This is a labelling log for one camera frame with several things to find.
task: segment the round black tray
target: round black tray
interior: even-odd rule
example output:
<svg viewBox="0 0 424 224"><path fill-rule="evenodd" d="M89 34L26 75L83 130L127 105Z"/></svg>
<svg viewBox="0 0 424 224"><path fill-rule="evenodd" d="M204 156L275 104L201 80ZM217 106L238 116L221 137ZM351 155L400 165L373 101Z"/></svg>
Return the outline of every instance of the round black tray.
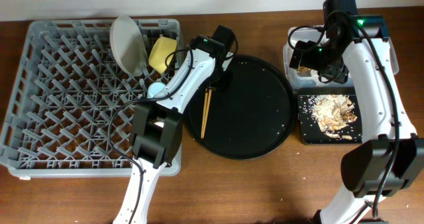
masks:
<svg viewBox="0 0 424 224"><path fill-rule="evenodd" d="M234 159L268 154L291 133L297 109L292 87L273 65L237 55L227 71L228 84L212 92L205 138L200 139L206 84L185 111L195 139L215 154Z"/></svg>

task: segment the robotic arm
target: robotic arm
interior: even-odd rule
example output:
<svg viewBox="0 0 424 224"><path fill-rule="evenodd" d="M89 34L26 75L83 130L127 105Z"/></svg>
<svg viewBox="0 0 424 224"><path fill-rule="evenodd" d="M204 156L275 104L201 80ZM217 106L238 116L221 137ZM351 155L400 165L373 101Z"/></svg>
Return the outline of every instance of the robotic arm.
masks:
<svg viewBox="0 0 424 224"><path fill-rule="evenodd" d="M327 0L323 8L325 25L314 27L322 32L319 41L290 44L294 50L290 67L305 66L317 70L320 79L341 84L351 73L364 144L343 157L344 185L330 205L317 212L315 220L358 223L373 206L376 210L378 200L409 187L416 179L424 167L424 140L418 139L399 96L384 19L358 15L355 0ZM320 43L324 32L328 40Z"/></svg>
<svg viewBox="0 0 424 224"><path fill-rule="evenodd" d="M219 26L211 38L199 35L190 44L193 57L187 55L175 76L154 98L178 91L170 98L136 105L130 145L134 161L142 166L144 173L140 174L137 166L132 166L124 202L113 223L147 223L148 206L160 173L172 165L181 147L184 109L205 80L216 82L223 76L232 59L229 50L234 41L232 30L223 26Z"/></svg>

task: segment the wire rack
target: wire rack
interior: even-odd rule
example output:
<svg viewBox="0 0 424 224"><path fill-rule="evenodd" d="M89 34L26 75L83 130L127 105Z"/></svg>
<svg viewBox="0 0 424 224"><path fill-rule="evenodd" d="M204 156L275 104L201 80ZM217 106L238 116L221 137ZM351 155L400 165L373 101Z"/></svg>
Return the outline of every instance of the wire rack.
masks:
<svg viewBox="0 0 424 224"><path fill-rule="evenodd" d="M160 36L174 38L178 48L184 47L176 20L135 21L148 52ZM136 78L124 73L109 44L112 22L30 25L0 136L0 163L12 174L118 176L130 170L129 161L107 145L107 125L119 106L145 96L152 82L166 84L171 75L150 67ZM183 59L177 54L176 65ZM115 147L129 156L133 108L119 113L111 135Z"/></svg>

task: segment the wooden surface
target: wooden surface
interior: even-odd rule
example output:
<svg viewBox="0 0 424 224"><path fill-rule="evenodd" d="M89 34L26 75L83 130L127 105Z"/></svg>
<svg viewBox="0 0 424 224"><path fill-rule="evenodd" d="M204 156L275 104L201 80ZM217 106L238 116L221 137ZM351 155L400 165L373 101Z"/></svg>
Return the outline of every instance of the wooden surface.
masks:
<svg viewBox="0 0 424 224"><path fill-rule="evenodd" d="M424 134L424 7L362 9L387 21L400 72L403 105ZM290 27L323 23L322 11L173 17L186 42L212 35L217 25L234 29L240 54L256 56L283 72ZM0 23L0 116L9 101L28 22ZM149 223L267 223L312 217L342 185L341 158L355 146L305 146L299 129L273 153L256 160L221 158L184 129L181 172L162 177L149 207ZM0 223L110 223L118 214L128 178L20 181L0 168ZM380 204L390 223L422 223L424 174L408 190Z"/></svg>

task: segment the yellow object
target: yellow object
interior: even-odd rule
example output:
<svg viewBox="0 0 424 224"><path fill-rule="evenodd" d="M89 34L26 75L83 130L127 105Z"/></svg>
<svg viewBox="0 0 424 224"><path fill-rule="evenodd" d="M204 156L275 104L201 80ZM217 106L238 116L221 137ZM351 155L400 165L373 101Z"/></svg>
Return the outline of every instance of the yellow object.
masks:
<svg viewBox="0 0 424 224"><path fill-rule="evenodd" d="M161 36L154 44L152 52L148 57L148 64L160 74L166 70L166 57L177 48L177 40ZM171 62L174 55L168 58Z"/></svg>

